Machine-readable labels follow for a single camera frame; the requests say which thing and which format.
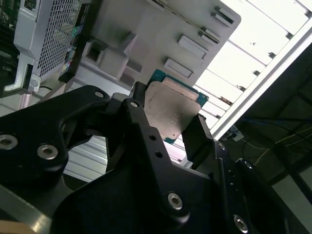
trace screw head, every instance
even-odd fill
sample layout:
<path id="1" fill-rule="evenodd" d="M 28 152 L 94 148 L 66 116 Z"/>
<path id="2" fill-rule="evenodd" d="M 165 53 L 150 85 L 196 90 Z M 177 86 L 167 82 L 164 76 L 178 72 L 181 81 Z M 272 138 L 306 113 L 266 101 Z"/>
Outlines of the screw head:
<path id="1" fill-rule="evenodd" d="M 52 160 L 56 158 L 59 151 L 53 145 L 41 145 L 37 149 L 37 155 L 45 160 Z"/>
<path id="2" fill-rule="evenodd" d="M 182 199 L 179 197 L 178 194 L 169 193 L 168 201 L 169 201 L 169 204 L 172 206 L 172 208 L 174 208 L 177 211 L 181 210 L 183 207 Z"/>
<path id="3" fill-rule="evenodd" d="M 225 150 L 225 147 L 224 147 L 224 145 L 223 145 L 221 142 L 218 143 L 218 146 L 219 146 L 222 150 Z"/>
<path id="4" fill-rule="evenodd" d="M 100 92 L 95 92 L 94 93 L 96 96 L 98 96 L 99 98 L 103 98 L 104 97 L 104 94 L 103 93 L 100 93 Z"/>
<path id="5" fill-rule="evenodd" d="M 33 87 L 37 87 L 39 85 L 38 81 L 32 79 L 30 80 L 30 84 L 33 86 Z"/>
<path id="6" fill-rule="evenodd" d="M 247 233 L 248 232 L 248 227 L 245 221 L 239 217 L 238 215 L 234 214 L 234 223 L 237 226 L 237 228 L 242 232 L 242 233 Z"/>
<path id="7" fill-rule="evenodd" d="M 0 135 L 0 149 L 11 150 L 18 145 L 19 141 L 15 136 L 3 134 Z"/>
<path id="8" fill-rule="evenodd" d="M 252 169 L 252 168 L 253 168 L 252 164 L 251 164 L 249 161 L 244 161 L 244 164 L 245 164 L 249 169 Z"/>

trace cable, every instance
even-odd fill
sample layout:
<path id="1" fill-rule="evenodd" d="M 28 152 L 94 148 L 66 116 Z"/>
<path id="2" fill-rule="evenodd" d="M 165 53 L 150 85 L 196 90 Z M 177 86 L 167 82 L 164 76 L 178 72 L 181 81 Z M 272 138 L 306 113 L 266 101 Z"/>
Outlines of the cable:
<path id="1" fill-rule="evenodd" d="M 312 136 L 312 133 L 311 133 L 310 135 L 306 136 L 305 139 L 307 139 L 307 138 L 309 138 L 309 137 L 311 137 L 311 136 Z M 285 145 L 285 146 L 295 145 L 295 144 L 297 144 L 298 142 L 301 142 L 301 141 L 303 141 L 303 140 L 305 140 L 305 139 L 300 139 L 300 140 L 298 140 L 298 141 L 295 141 L 295 142 L 293 142 L 293 143 L 291 143 L 291 144 L 287 144 L 287 145 Z"/>
<path id="2" fill-rule="evenodd" d="M 259 148 L 259 147 L 256 147 L 256 146 L 254 146 L 254 145 L 252 145 L 252 144 L 249 143 L 250 140 L 245 141 L 245 140 L 242 139 L 242 141 L 244 141 L 246 144 L 249 144 L 251 147 L 253 147 L 253 148 L 255 148 L 255 149 L 258 149 L 258 150 L 266 150 L 266 149 L 268 149 L 268 148 Z"/>
<path id="3" fill-rule="evenodd" d="M 312 127 L 307 128 L 307 129 L 304 129 L 304 130 L 302 130 L 302 131 L 299 131 L 298 133 L 303 133 L 303 132 L 305 132 L 305 131 L 307 131 L 307 130 L 310 130 L 310 129 L 312 129 Z M 296 136 L 298 133 L 292 134 L 292 135 L 290 135 L 290 136 L 287 136 L 287 137 L 284 137 L 283 139 L 278 140 L 277 142 L 275 142 L 275 145 L 276 145 L 277 143 L 280 143 L 280 142 L 286 140 L 286 139 L 289 139 L 289 138 L 291 138 L 291 137 L 293 137 L 293 136 Z M 255 162 L 254 165 L 257 165 L 257 163 L 260 161 L 260 159 L 261 159 L 269 150 L 270 150 L 270 149 L 267 149 L 267 150 L 258 158 L 258 160 Z"/>
<path id="4" fill-rule="evenodd" d="M 252 122 L 252 123 L 271 124 L 271 125 L 277 126 L 277 127 L 279 127 L 279 128 L 282 128 L 282 129 L 286 130 L 286 131 L 289 132 L 289 133 L 293 133 L 292 136 L 296 135 L 296 136 L 302 138 L 302 140 L 306 140 L 308 143 L 312 144 L 312 141 L 307 140 L 307 139 L 304 138 L 303 136 L 299 135 L 298 133 L 294 133 L 292 130 L 290 130 L 290 129 L 288 129 L 288 128 L 285 128 L 285 127 L 283 127 L 282 125 L 279 125 L 279 124 L 276 124 L 276 123 L 272 123 L 272 122 L 254 121 L 254 120 L 252 120 L 252 119 L 247 119 L 247 118 L 244 119 L 244 120 L 245 120 L 245 121 Z"/>
<path id="5" fill-rule="evenodd" d="M 245 158 L 244 151 L 245 151 L 246 145 L 248 144 L 248 141 L 244 140 L 245 143 L 243 144 L 243 147 L 242 147 L 242 158 Z"/>

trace white wall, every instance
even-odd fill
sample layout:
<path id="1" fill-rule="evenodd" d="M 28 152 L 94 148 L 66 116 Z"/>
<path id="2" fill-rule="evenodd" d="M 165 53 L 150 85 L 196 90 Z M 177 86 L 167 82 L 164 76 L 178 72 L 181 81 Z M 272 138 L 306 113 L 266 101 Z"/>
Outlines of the white wall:
<path id="1" fill-rule="evenodd" d="M 300 175 L 312 188 L 312 167 L 306 169 Z M 273 188 L 305 228 L 312 233 L 312 205 L 300 191 L 294 180 L 287 176 L 275 184 Z"/>

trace gray metal panel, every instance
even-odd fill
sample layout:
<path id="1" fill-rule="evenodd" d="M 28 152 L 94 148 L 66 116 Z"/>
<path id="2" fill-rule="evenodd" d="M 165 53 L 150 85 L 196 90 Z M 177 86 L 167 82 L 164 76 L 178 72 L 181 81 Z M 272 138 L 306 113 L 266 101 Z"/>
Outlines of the gray metal panel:
<path id="1" fill-rule="evenodd" d="M 33 60 L 26 61 L 33 64 L 33 74 L 45 79 L 63 66 L 81 0 L 42 0 L 33 11 L 24 5 L 22 0 L 14 44 Z"/>

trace metal mesh grille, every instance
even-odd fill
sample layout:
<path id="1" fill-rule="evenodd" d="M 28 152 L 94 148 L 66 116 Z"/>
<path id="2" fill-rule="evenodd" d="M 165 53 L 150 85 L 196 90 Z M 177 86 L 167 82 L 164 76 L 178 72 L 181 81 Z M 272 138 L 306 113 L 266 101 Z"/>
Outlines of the metal mesh grille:
<path id="1" fill-rule="evenodd" d="M 54 0 L 38 62 L 40 76 L 64 62 L 81 0 Z"/>

